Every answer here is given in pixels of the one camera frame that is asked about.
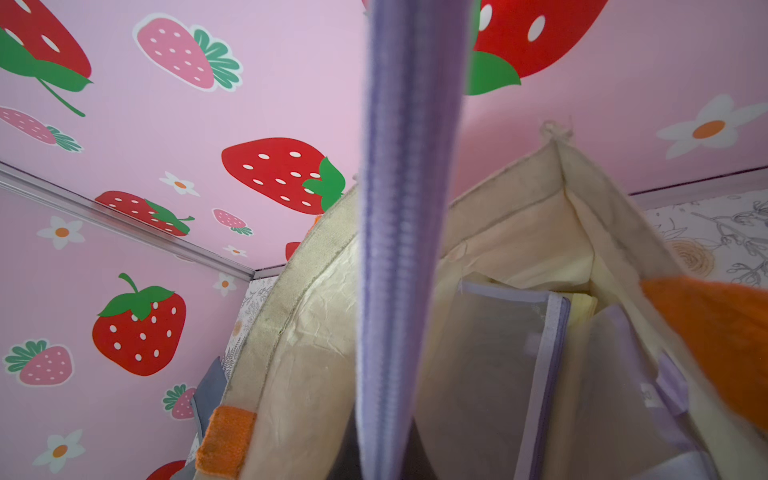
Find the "purple mesh pouch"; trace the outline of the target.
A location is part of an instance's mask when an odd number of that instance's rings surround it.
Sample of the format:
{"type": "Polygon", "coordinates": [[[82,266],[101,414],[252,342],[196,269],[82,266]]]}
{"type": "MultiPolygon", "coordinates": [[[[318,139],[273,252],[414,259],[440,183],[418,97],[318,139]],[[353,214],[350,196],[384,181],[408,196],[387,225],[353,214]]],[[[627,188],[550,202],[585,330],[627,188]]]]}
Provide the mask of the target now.
{"type": "Polygon", "coordinates": [[[571,302],[459,282],[416,413],[439,479],[538,479],[571,302]]]}

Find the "beige canvas bag orange handles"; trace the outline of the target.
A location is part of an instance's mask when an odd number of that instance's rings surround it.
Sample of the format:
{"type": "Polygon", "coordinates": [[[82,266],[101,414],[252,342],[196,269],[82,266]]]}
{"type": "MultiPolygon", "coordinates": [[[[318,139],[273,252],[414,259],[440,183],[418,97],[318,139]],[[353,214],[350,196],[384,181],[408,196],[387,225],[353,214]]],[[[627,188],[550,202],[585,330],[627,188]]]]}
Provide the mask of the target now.
{"type": "MultiPolygon", "coordinates": [[[[277,280],[197,454],[201,479],[366,479],[356,433],[358,188],[277,280]]],[[[767,475],[767,294],[695,279],[614,182],[558,136],[447,204],[408,444],[396,479],[439,479],[416,424],[463,279],[571,302],[538,479],[568,479],[590,322],[620,306],[669,410],[717,479],[767,475]]]]}

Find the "purple-trim mesh pouch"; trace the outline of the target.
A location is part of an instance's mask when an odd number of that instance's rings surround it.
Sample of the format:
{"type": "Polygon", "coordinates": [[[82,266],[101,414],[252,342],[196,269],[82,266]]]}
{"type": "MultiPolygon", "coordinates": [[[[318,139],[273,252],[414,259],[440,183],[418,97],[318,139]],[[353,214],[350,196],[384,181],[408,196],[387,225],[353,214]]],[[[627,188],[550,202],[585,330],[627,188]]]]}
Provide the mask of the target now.
{"type": "Polygon", "coordinates": [[[657,390],[624,310],[590,322],[568,479],[717,479],[709,453],[657,390]]]}
{"type": "Polygon", "coordinates": [[[355,404],[366,479],[396,479],[404,464],[476,10],[372,5],[355,404]]]}

